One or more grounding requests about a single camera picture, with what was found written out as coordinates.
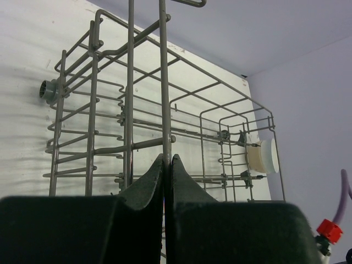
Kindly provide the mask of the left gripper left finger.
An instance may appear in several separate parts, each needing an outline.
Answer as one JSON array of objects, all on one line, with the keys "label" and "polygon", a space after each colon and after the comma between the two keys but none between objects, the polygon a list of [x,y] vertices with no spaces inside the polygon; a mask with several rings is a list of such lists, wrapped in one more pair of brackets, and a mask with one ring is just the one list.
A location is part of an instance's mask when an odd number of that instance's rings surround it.
[{"label": "left gripper left finger", "polygon": [[1,263],[159,263],[163,158],[118,195],[1,199]]}]

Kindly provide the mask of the white bowl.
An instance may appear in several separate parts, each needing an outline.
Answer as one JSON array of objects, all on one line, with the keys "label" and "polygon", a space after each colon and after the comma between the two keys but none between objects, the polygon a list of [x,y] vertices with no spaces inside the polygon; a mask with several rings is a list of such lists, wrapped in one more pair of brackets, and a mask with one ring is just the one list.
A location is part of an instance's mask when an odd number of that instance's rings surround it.
[{"label": "white bowl", "polygon": [[261,141],[260,156],[267,174],[279,172],[279,162],[275,139]]}]

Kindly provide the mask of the grey wire dish rack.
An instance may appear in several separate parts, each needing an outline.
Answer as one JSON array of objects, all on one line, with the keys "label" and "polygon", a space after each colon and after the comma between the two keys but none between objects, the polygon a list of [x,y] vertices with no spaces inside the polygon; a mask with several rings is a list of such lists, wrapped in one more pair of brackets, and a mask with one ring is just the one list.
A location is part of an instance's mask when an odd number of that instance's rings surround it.
[{"label": "grey wire dish rack", "polygon": [[49,194],[60,178],[113,178],[124,191],[150,168],[162,148],[168,114],[172,152],[182,157],[193,180],[219,201],[270,202],[267,173],[251,170],[247,147],[259,133],[275,134],[273,113],[255,101],[244,77],[215,75],[209,62],[161,45],[152,33],[132,29],[133,48],[106,49],[100,27],[109,19],[98,10],[88,32],[55,65],[59,78],[43,81],[40,97],[56,112]]}]

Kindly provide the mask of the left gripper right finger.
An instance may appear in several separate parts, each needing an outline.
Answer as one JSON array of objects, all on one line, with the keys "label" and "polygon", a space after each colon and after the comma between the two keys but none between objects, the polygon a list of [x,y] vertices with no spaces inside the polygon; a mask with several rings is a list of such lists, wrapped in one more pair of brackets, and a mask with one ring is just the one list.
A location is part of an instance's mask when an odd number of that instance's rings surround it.
[{"label": "left gripper right finger", "polygon": [[320,263],[304,214],[285,202],[219,202],[175,155],[166,207],[168,263]]}]

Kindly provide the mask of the beige ceramic bowl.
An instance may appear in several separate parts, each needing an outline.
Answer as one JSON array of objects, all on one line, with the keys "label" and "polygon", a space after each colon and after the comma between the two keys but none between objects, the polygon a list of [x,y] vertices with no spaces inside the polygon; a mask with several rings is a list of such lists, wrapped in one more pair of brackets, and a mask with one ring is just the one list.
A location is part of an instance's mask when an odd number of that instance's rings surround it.
[{"label": "beige ceramic bowl", "polygon": [[262,141],[259,141],[256,143],[257,146],[247,147],[247,159],[251,170],[259,173],[267,173],[261,157],[261,143]]}]

